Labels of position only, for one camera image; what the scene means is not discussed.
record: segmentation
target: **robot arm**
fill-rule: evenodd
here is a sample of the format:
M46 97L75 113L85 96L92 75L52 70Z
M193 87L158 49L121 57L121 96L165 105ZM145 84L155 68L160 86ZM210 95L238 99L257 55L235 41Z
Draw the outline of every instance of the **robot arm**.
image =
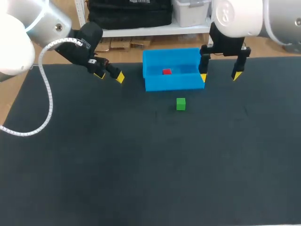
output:
M214 22L224 35L261 36L301 50L301 1L213 0L213 4Z
M107 70L111 77L120 83L123 81L121 70L107 59L95 57L94 51L103 36L97 24L88 22L79 31L73 30L71 19L49 0L0 0L0 8L0 28L6 32L0 36L0 49L4 50L1 53L6 55L0 60L0 81L26 72L32 66L35 53L31 40L45 47L63 38L76 38L83 46L68 42L50 50L54 49L73 64L86 67L99 78L103 78Z

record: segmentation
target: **wooden floor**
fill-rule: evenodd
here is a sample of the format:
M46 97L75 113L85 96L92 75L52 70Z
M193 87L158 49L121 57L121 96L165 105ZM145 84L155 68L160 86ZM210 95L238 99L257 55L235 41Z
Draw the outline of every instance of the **wooden floor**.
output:
M74 0L53 0L73 21L73 29L79 29ZM187 39L183 36L157 36L150 49L159 48L191 48L200 47L208 42L208 35L199 35L197 38ZM252 49L251 57L288 57L294 56L286 53L281 46L265 38L251 37L246 38L246 45ZM41 47L35 45L36 55L41 51ZM141 62L142 51L132 49L129 52L110 51L100 54L100 57L109 59L112 63L116 62ZM48 52L44 57L44 64L69 64L69 62L56 52ZM0 125L2 125L9 113L9 110L16 98L26 74L16 76L10 80L0 83Z

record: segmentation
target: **blue box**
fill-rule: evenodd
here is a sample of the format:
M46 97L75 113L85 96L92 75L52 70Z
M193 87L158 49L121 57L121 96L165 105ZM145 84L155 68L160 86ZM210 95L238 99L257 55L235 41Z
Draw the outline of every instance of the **blue box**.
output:
M199 48L159 49L143 52L143 77L146 91L203 89L199 73ZM171 75L163 75L171 69Z

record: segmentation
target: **black table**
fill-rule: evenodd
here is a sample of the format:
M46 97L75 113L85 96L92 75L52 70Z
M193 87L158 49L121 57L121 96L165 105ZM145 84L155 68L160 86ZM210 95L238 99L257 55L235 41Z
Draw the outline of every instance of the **black table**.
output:
M233 64L212 61L205 90L156 93L141 64L119 65L122 86L45 66L49 125L0 132L0 225L301 223L301 59L250 59L237 82ZM5 125L28 132L47 113L34 68Z

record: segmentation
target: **shelf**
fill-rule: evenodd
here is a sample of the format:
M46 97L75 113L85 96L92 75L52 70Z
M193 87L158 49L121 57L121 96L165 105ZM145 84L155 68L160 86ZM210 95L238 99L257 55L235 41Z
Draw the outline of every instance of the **shelf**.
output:
M192 27L180 27L173 18L170 25L150 28L123 29L123 30L104 30L103 37L131 37L131 36L150 36L150 35L172 35L172 34L197 34L209 33L210 18L206 24Z

